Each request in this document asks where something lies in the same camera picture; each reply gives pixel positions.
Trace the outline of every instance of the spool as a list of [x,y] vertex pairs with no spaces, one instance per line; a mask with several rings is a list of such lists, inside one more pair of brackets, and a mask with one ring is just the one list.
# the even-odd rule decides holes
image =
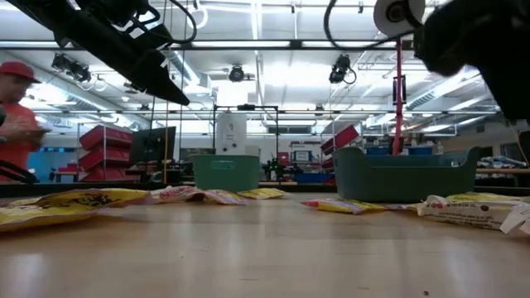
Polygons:
[[[425,13],[425,0],[408,0],[412,15],[421,20]],[[396,36],[414,29],[403,13],[402,0],[378,0],[373,8],[373,22],[386,36]]]

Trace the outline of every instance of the red shirt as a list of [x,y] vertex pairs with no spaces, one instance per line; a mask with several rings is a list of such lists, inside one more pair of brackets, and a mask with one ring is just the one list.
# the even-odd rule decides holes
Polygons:
[[[3,108],[6,111],[7,117],[4,124],[0,127],[0,136],[7,135],[9,132],[16,130],[38,128],[35,114],[29,108],[12,104],[4,104]],[[16,166],[20,166],[22,169],[26,169],[27,158],[30,152],[35,149],[30,142],[0,144],[0,159],[9,161]],[[0,181],[7,180],[9,180],[7,177],[0,175]]]

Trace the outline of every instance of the red cap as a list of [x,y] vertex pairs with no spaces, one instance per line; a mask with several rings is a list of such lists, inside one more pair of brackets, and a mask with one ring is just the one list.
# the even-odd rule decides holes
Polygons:
[[29,79],[33,84],[41,83],[35,79],[33,68],[20,61],[6,61],[2,63],[0,65],[0,74],[18,75],[22,78]]

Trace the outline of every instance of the chip bag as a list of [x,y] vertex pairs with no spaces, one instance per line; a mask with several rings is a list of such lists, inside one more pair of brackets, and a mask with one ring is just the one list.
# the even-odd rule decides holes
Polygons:
[[382,205],[363,203],[352,199],[310,199],[301,203],[320,211],[340,212],[354,215],[370,211],[386,210]]
[[199,190],[193,186],[168,186],[163,190],[154,190],[151,197],[155,204],[175,202],[214,202],[217,204],[245,204],[244,199],[225,190]]
[[417,206],[417,214],[427,219],[479,228],[500,229],[504,220],[517,206],[528,206],[516,197],[474,194],[443,198],[429,195]]
[[0,232],[88,219],[103,208],[150,204],[143,190],[72,190],[36,199],[22,199],[0,208]]
[[240,191],[238,195],[247,199],[279,199],[289,195],[287,192],[277,189],[262,188],[256,190]]

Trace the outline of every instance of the red pole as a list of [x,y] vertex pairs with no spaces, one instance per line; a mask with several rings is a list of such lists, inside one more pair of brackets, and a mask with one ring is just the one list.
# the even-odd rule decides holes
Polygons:
[[401,56],[402,56],[402,47],[401,47],[401,38],[397,39],[396,41],[396,48],[397,48],[397,65],[396,65],[396,71],[397,71],[397,80],[396,80],[396,135],[394,136],[394,147],[393,147],[393,155],[397,156],[399,155],[399,139],[401,137],[401,123],[403,120],[403,105],[402,105],[402,81],[401,81]]

